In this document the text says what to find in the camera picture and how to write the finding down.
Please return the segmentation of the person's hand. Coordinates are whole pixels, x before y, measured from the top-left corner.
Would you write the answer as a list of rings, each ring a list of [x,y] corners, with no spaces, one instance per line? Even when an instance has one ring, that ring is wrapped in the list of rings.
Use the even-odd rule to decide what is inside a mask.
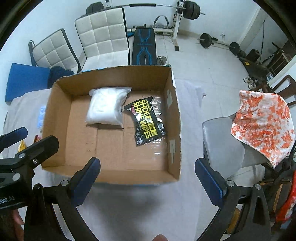
[[[23,241],[22,225],[24,221],[17,209],[1,212],[1,240]]]

